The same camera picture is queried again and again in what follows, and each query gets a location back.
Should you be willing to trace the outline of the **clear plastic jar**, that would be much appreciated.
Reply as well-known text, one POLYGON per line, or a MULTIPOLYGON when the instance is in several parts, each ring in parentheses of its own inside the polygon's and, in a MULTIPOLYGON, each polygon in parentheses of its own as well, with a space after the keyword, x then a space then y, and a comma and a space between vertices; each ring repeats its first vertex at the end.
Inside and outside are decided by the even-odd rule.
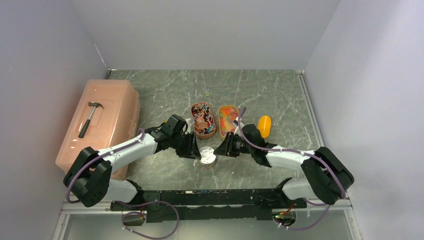
POLYGON ((214 161, 214 162, 212 162, 212 163, 202 163, 202 162, 198 162, 198 164, 203 168, 203 169, 205 169, 205 170, 209 170, 209 169, 212 169, 215 165, 216 165, 216 162, 214 161))

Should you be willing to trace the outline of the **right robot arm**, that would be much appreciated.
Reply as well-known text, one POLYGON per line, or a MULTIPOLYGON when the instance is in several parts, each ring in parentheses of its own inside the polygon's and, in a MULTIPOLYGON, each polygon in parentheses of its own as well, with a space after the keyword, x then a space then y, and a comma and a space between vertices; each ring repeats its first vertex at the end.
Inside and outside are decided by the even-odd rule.
POLYGON ((302 173, 303 178, 291 178, 279 187, 276 203, 289 207, 297 199, 318 198, 334 205, 346 197, 346 191, 355 178, 336 155, 327 147, 317 150, 296 150, 267 142, 254 124, 240 131, 226 134, 221 145, 213 152, 217 156, 236 158, 249 154, 260 166, 286 168, 302 173))

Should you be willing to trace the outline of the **orange plastic scoop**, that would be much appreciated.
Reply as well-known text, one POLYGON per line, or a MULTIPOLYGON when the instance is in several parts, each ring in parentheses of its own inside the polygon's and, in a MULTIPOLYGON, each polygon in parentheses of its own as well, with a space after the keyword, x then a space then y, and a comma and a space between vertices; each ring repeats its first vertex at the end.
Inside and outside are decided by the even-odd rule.
POLYGON ((257 129, 259 130, 261 137, 266 139, 271 132, 272 120, 268 115, 263 115, 257 124, 257 129))

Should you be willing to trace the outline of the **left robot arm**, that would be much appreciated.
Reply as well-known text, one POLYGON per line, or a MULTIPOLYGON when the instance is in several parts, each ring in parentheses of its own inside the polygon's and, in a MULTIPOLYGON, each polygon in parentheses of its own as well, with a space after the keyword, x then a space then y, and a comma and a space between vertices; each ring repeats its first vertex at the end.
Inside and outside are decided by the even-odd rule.
POLYGON ((173 114, 161 125, 141 128, 136 137, 118 145, 100 150, 90 146, 82 149, 63 179, 66 201, 82 203, 87 208, 102 200, 116 201, 131 210, 139 209, 145 203, 142 187, 130 179, 115 180, 112 174, 169 148, 180 158, 201 160, 195 133, 188 130, 186 120, 173 114))

